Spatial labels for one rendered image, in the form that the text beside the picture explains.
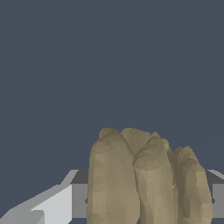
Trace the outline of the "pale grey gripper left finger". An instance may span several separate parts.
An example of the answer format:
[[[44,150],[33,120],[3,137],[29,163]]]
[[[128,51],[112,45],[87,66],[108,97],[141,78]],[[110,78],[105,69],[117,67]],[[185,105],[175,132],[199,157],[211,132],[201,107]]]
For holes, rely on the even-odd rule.
[[[10,209],[0,224],[69,224],[86,219],[88,171],[71,170],[52,188]]]

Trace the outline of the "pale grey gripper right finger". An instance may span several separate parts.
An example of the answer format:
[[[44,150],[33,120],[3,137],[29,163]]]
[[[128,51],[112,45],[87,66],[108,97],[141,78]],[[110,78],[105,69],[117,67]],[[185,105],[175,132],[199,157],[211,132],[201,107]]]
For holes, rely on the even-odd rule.
[[[206,177],[212,196],[213,217],[224,219],[224,174],[206,170]]]

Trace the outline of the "tan lumpy object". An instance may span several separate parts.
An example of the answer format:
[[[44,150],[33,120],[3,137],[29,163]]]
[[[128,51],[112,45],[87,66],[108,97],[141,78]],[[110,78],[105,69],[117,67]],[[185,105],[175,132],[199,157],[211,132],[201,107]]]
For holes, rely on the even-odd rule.
[[[212,196],[193,150],[158,133],[104,128],[90,151],[87,224],[211,224]]]

